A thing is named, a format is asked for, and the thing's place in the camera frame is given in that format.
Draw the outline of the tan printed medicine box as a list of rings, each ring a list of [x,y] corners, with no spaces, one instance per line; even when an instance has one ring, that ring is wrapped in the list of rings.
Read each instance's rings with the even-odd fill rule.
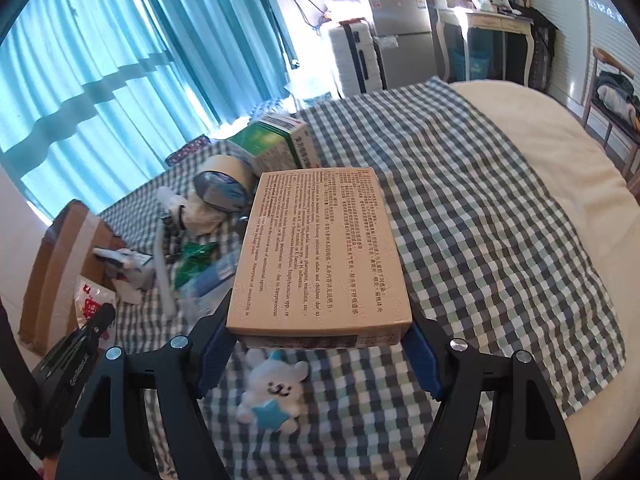
[[[371,168],[268,172],[243,238],[226,326],[254,347],[398,344],[412,314]]]

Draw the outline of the green white carton box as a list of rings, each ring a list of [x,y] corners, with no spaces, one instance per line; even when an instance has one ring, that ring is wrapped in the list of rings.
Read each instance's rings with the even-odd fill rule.
[[[230,154],[246,162],[257,177],[264,172],[320,168],[306,122],[269,113],[226,140]]]

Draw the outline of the brown cardboard box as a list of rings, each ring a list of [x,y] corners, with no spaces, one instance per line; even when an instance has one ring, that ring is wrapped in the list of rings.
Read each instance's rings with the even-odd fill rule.
[[[94,248],[120,249],[126,243],[79,200],[69,202],[44,233],[23,299],[20,341],[38,356],[77,327],[76,280],[105,285],[105,264]]]

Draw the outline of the red white snack packet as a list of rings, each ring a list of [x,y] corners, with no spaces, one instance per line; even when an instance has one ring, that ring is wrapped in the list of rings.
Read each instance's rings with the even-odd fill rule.
[[[84,326],[90,318],[93,317],[104,304],[116,306],[116,292],[88,280],[84,276],[78,276],[75,283],[74,291],[74,307],[76,312],[77,324],[79,327]],[[103,331],[99,338],[99,348],[107,350],[114,346],[116,339],[115,320]]]

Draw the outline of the white bear plush toy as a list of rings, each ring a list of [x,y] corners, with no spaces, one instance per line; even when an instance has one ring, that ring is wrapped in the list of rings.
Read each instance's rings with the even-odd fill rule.
[[[304,361],[290,364],[282,356],[281,350],[270,354],[255,348],[247,350],[245,362],[250,372],[235,413],[240,424],[281,434],[295,434],[298,430],[300,400],[309,364]]]

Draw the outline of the green plastic wrapper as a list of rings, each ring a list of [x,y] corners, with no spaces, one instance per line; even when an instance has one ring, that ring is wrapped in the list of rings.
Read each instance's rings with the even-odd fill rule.
[[[175,275],[175,290],[179,290],[192,278],[206,270],[213,263],[214,255],[218,248],[219,244],[217,242],[207,244],[186,243],[182,248]]]

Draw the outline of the beige tape roll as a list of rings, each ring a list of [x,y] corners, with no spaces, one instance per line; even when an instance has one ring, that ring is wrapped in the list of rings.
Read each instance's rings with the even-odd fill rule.
[[[193,178],[198,197],[223,212],[242,210],[250,202],[254,184],[252,168],[229,155],[210,156]]]

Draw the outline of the dark patterned bag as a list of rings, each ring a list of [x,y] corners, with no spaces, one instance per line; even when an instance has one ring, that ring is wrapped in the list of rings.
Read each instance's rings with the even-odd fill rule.
[[[204,148],[207,148],[210,144],[212,144],[212,141],[209,137],[206,136],[206,134],[202,134],[201,136],[189,141],[187,144],[184,144],[177,151],[171,153],[165,159],[165,164],[167,167],[176,166],[191,155],[204,150]]]

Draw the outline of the wooden chair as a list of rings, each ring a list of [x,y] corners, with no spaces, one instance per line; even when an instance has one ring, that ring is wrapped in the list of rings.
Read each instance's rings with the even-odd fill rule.
[[[631,175],[631,168],[639,153],[639,96],[634,91],[636,74],[608,51],[598,47],[591,49],[593,66],[587,91],[582,126],[587,128],[594,108],[608,124],[602,146],[606,148],[612,129],[623,133],[631,143],[625,160],[623,177]]]

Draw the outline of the teal window curtain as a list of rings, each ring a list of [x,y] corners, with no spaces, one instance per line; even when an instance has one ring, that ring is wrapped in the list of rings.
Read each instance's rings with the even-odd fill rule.
[[[1,0],[1,166],[47,217],[102,211],[288,95],[277,0]]]

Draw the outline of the white suitcase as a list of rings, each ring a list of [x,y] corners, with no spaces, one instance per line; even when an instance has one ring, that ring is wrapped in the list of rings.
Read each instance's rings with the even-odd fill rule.
[[[370,27],[363,20],[349,20],[328,32],[343,96],[358,96],[383,89],[378,55]]]

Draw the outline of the silver mini fridge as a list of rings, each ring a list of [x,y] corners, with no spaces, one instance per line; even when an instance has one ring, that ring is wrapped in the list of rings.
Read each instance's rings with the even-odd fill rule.
[[[368,0],[373,37],[387,89],[420,84],[438,74],[426,0]]]

